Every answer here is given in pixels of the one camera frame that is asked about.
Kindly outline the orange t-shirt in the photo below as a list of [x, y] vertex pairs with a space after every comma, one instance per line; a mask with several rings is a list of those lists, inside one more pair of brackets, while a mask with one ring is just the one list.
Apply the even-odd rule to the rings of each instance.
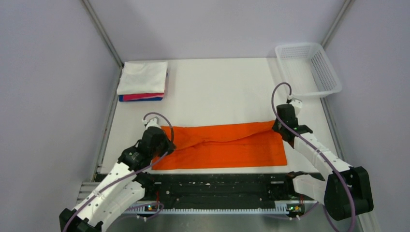
[[274, 122], [200, 127], [163, 126], [166, 135], [175, 133], [175, 151], [153, 166], [153, 170], [215, 169], [286, 166], [280, 134]]

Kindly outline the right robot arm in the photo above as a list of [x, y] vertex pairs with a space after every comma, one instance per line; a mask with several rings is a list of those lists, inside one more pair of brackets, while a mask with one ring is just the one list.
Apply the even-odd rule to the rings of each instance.
[[319, 171], [322, 180], [298, 171], [288, 174], [283, 192], [289, 199], [306, 195], [325, 207], [337, 221], [373, 211], [374, 202], [367, 170], [353, 167], [324, 146], [306, 125], [300, 125], [297, 108], [300, 101], [276, 106], [272, 130], [284, 142], [304, 156]]

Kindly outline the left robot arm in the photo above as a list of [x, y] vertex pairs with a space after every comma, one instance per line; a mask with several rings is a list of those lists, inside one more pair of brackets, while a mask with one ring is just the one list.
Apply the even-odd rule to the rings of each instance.
[[155, 181], [146, 170], [172, 154], [171, 135], [159, 126], [146, 126], [141, 139], [122, 151], [113, 169], [75, 208], [66, 208], [59, 216], [63, 232], [103, 232], [128, 206], [155, 194]]

